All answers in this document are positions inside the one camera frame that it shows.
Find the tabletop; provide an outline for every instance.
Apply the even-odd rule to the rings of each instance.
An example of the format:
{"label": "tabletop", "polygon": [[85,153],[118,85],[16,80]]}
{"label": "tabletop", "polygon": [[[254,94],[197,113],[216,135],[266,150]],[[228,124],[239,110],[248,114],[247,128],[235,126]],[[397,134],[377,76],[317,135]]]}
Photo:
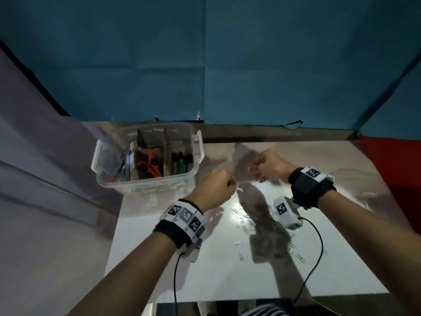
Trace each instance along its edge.
{"label": "tabletop", "polygon": [[[177,269],[177,301],[244,300],[295,297],[320,254],[320,240],[304,222],[297,231],[264,230],[276,218],[273,201],[291,197],[278,180],[257,183],[247,173],[255,151],[274,148],[298,166],[313,166],[331,174],[338,192],[394,223],[410,225],[371,161],[349,141],[206,144],[200,181],[213,168],[234,172],[238,190],[221,207],[205,213],[208,227],[196,263],[181,259]],[[221,160],[223,154],[227,159]],[[111,271],[153,230],[161,213],[185,192],[124,197],[105,274]],[[250,211],[265,207],[266,223],[250,219]],[[387,293],[324,214],[316,208],[298,210],[318,228],[324,243],[319,266],[303,296]],[[174,302],[174,255],[150,298],[150,303]]]}

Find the white device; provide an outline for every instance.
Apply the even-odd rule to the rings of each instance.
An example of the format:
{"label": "white device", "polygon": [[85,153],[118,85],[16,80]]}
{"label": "white device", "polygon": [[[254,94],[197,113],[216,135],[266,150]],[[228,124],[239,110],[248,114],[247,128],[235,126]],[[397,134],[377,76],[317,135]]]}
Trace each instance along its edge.
{"label": "white device", "polygon": [[276,209],[279,223],[287,230],[297,230],[303,225],[303,221],[298,219],[300,206],[292,202],[290,198],[280,196],[274,200],[273,206]]}

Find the wristband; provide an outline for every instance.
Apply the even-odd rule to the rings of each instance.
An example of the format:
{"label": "wristband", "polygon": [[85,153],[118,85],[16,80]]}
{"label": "wristband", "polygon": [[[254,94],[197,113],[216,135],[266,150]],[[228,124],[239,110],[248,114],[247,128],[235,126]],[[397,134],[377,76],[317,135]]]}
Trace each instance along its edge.
{"label": "wristband", "polygon": [[161,215],[154,231],[166,234],[180,249],[184,244],[196,244],[206,225],[202,211],[194,203],[180,199]]}
{"label": "wristband", "polygon": [[310,208],[317,207],[320,197],[330,190],[336,191],[332,179],[312,167],[295,169],[288,178],[294,202]]}

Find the container handle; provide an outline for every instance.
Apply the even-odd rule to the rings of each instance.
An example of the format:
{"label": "container handle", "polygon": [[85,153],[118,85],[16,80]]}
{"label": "container handle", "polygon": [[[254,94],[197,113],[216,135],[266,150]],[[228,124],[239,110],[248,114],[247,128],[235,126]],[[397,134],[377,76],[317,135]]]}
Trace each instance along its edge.
{"label": "container handle", "polygon": [[199,164],[200,164],[200,163],[202,163],[203,159],[205,158],[205,150],[203,149],[203,137],[202,137],[202,131],[201,130],[197,131],[196,138],[199,141],[199,150],[200,150]]}
{"label": "container handle", "polygon": [[91,170],[93,170],[95,173],[97,173],[96,170],[96,163],[98,162],[98,155],[99,150],[101,149],[102,141],[98,140],[96,142],[95,152],[93,153],[92,163],[91,163]]}

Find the wire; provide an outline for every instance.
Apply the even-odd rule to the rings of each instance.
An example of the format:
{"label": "wire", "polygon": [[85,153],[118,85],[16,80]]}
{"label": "wire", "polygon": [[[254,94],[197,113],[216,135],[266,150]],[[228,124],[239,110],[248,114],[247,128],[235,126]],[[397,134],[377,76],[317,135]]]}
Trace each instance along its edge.
{"label": "wire", "polygon": [[177,266],[178,262],[180,261],[180,258],[184,255],[184,253],[181,253],[180,256],[177,259],[176,268],[174,269],[174,304],[176,309],[176,316],[178,316],[178,308],[177,308],[177,295],[176,295],[176,273],[177,273]]}
{"label": "wire", "polygon": [[318,236],[319,236],[319,238],[320,238],[320,243],[322,244],[322,250],[321,250],[321,252],[320,252],[320,256],[319,256],[319,259],[317,260],[316,265],[314,265],[313,269],[310,271],[309,275],[307,276],[306,280],[304,281],[303,286],[301,286],[301,289],[300,289],[300,291],[298,292],[298,295],[297,295],[297,297],[294,299],[293,303],[296,303],[296,302],[298,301],[298,299],[300,298],[300,295],[301,295],[301,293],[303,292],[304,286],[306,286],[306,282],[309,280],[309,278],[310,278],[311,274],[312,274],[312,273],[313,273],[313,271],[316,269],[316,267],[319,265],[320,260],[322,259],[323,251],[324,251],[323,239],[322,239],[322,236],[320,235],[319,231],[317,230],[317,227],[316,227],[316,226],[315,226],[312,222],[310,222],[307,218],[305,218],[305,217],[299,217],[298,219],[303,219],[303,220],[305,220],[305,221],[309,222],[309,223],[310,223],[310,224],[314,227],[314,229],[316,230],[316,232],[317,232],[317,234],[318,234]]}

